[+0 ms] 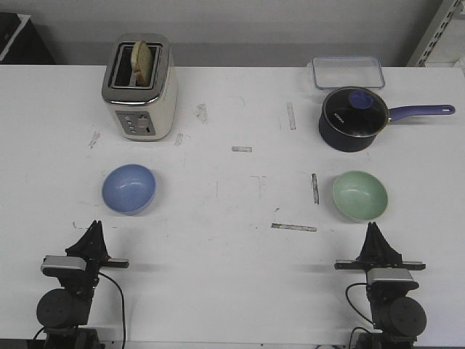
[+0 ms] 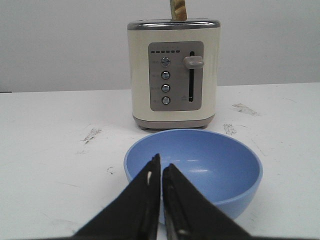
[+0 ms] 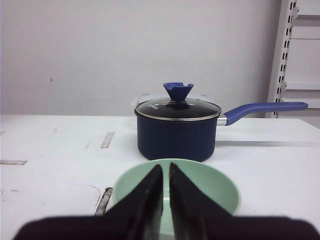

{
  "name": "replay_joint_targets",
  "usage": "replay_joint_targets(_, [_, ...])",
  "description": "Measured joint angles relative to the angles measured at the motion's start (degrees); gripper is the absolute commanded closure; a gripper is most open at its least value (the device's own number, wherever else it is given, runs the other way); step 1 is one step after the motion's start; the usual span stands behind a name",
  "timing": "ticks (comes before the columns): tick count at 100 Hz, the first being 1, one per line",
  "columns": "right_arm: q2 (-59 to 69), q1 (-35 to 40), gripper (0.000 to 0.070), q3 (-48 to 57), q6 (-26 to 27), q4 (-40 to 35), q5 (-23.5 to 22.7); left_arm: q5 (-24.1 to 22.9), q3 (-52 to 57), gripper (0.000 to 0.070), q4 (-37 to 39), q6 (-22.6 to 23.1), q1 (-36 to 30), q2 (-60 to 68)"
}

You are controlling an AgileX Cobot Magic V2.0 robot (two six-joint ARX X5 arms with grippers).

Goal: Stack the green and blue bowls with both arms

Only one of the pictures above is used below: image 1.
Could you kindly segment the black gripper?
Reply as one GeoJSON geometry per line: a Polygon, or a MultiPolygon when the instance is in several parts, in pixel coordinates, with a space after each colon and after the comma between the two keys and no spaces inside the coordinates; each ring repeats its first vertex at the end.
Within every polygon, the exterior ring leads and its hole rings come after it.
{"type": "Polygon", "coordinates": [[[406,270],[417,271],[426,269],[426,264],[423,262],[402,261],[402,255],[389,245],[376,222],[369,222],[365,234],[365,240],[363,242],[362,249],[360,250],[360,254],[357,260],[337,260],[334,263],[334,268],[336,270],[362,271],[369,271],[374,268],[403,268],[406,270]],[[380,262],[401,263],[382,264],[380,262]]]}
{"type": "Polygon", "coordinates": [[[128,268],[128,259],[110,258],[103,236],[102,222],[94,220],[86,229],[85,234],[72,246],[65,249],[66,255],[92,255],[94,250],[94,229],[96,232],[97,251],[99,259],[88,259],[86,270],[81,275],[71,277],[58,277],[60,284],[69,292],[77,295],[90,295],[98,284],[98,275],[101,268],[128,268]]]}

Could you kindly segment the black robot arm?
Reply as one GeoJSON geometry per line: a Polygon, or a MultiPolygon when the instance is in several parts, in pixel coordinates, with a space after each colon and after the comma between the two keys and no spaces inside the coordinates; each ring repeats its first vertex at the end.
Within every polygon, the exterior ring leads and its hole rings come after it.
{"type": "Polygon", "coordinates": [[[337,270],[359,270],[365,274],[371,316],[362,316],[373,329],[356,326],[349,337],[349,348],[412,348],[426,329],[426,313],[419,302],[408,296],[419,288],[412,270],[424,270],[423,262],[404,261],[382,235],[375,222],[369,222],[359,256],[337,260],[337,270]]]}
{"type": "Polygon", "coordinates": [[[95,220],[84,235],[65,250],[64,256],[48,254],[41,272],[55,277],[60,287],[39,300],[36,317],[45,333],[44,348],[104,348],[96,329],[88,328],[95,289],[101,277],[112,282],[121,296],[121,320],[126,346],[126,312],[124,293],[119,284],[101,272],[102,268],[127,268],[127,259],[113,259],[105,244],[102,222],[95,220]]]}

